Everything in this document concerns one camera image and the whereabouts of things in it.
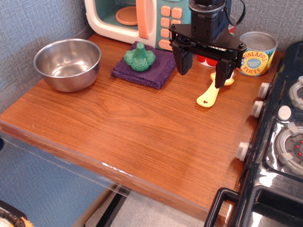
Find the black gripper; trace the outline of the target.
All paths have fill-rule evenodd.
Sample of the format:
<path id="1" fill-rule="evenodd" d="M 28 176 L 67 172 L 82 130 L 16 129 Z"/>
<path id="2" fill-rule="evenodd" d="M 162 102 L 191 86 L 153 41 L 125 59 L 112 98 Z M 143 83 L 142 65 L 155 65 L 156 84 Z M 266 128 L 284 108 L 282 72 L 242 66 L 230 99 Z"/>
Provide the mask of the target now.
<path id="1" fill-rule="evenodd" d="M 217 62 L 215 87 L 222 88 L 242 61 L 246 45 L 230 34 L 228 27 L 238 26 L 246 14 L 245 1 L 239 19 L 231 17 L 231 0 L 190 0 L 189 24 L 172 24 L 170 45 L 180 75 L 185 75 L 193 65 L 193 54 Z"/>

